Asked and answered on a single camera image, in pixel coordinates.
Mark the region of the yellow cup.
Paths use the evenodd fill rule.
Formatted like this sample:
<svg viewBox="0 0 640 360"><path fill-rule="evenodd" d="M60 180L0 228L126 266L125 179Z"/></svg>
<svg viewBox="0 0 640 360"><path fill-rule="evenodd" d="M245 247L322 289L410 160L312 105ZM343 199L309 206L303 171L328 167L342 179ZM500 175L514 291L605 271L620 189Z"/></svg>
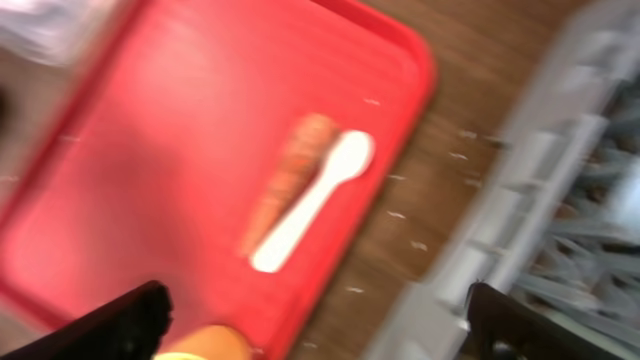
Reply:
<svg viewBox="0 0 640 360"><path fill-rule="evenodd" d="M153 360L251 360L251 346L244 336L224 325L199 328L182 337Z"/></svg>

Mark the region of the white plastic spoon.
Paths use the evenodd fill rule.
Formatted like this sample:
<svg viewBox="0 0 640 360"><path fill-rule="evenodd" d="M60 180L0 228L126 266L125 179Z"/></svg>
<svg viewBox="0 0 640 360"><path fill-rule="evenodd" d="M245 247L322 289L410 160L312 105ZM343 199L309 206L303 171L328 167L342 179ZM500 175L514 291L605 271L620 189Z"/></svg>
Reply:
<svg viewBox="0 0 640 360"><path fill-rule="evenodd" d="M363 131L342 133L323 160L317 178L250 258L258 272L278 272L320 213L332 193L344 182L360 176L372 161L375 141Z"/></svg>

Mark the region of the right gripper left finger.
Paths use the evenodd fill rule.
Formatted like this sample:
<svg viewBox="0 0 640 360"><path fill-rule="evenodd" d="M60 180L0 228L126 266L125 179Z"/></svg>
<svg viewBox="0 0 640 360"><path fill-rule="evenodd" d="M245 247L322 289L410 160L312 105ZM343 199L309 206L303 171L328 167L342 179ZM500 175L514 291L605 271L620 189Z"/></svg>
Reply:
<svg viewBox="0 0 640 360"><path fill-rule="evenodd" d="M1 360L151 360L172 310L168 287L149 281Z"/></svg>

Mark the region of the carrot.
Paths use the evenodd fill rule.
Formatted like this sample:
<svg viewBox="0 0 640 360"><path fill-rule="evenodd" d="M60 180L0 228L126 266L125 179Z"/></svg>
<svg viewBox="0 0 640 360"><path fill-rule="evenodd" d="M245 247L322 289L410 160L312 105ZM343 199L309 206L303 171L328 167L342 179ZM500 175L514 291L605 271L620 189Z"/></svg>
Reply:
<svg viewBox="0 0 640 360"><path fill-rule="evenodd" d="M339 135L330 117L309 114L288 137L273 174L258 198L240 242L239 254L248 257L261 244L317 171Z"/></svg>

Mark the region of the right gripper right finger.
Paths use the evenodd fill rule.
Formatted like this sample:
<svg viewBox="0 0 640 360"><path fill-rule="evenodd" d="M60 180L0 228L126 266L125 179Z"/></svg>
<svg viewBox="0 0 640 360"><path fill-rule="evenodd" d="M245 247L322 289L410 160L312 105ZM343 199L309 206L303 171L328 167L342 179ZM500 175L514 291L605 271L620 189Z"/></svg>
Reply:
<svg viewBox="0 0 640 360"><path fill-rule="evenodd" d="M466 321L481 360L618 358L484 282L468 289Z"/></svg>

